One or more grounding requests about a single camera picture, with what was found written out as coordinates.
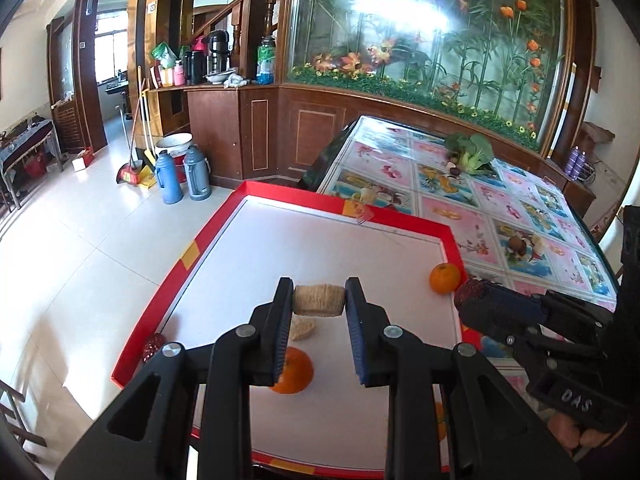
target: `bowl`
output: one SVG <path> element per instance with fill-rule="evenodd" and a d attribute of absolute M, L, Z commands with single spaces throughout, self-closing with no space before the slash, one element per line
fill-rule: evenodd
<path fill-rule="evenodd" d="M 232 74 L 235 74 L 238 69 L 232 68 L 230 70 L 226 70 L 224 72 L 214 72 L 211 74 L 207 74 L 205 79 L 213 84 L 220 84 L 225 82 L 228 77 Z"/>

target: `fish tank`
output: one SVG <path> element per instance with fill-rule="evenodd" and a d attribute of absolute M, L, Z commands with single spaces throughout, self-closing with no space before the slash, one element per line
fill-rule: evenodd
<path fill-rule="evenodd" d="M 565 35 L 564 0 L 292 0 L 286 79 L 437 110 L 538 152 Z"/>

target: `window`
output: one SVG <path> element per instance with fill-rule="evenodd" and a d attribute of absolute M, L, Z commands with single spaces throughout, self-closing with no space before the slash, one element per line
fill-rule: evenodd
<path fill-rule="evenodd" d="M 98 84 L 127 69 L 127 11 L 98 14 L 95 22 L 95 79 Z"/>

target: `chair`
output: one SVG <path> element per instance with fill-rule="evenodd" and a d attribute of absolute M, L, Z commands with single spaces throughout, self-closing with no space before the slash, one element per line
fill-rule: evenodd
<path fill-rule="evenodd" d="M 18 444 L 22 447 L 24 446 L 24 443 L 26 441 L 29 441 L 37 444 L 38 446 L 47 447 L 47 441 L 44 440 L 41 436 L 29 432 L 24 425 L 22 417 L 20 416 L 20 412 L 18 411 L 18 407 L 16 406 L 15 401 L 18 400 L 19 402 L 24 402 L 24 395 L 17 390 L 14 390 L 8 384 L 0 381 L 0 400 L 2 400 L 2 396 L 4 394 L 7 394 L 7 396 L 9 397 L 9 404 L 11 405 L 11 408 L 8 408 L 4 404 L 0 404 L 0 415 L 2 415 L 2 418 L 4 419 L 6 428 L 16 438 Z M 8 420 L 9 418 L 13 419 L 17 423 L 17 425 L 10 422 Z M 26 453 L 31 458 L 31 460 L 33 460 L 34 462 L 38 461 L 38 458 L 33 453 Z"/>

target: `green bottle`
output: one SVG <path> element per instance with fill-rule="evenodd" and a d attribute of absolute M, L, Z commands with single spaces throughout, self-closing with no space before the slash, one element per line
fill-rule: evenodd
<path fill-rule="evenodd" d="M 273 72 L 276 64 L 276 41 L 273 36 L 262 38 L 262 44 L 258 47 L 258 70 L 256 80 L 260 85 L 273 83 Z"/>

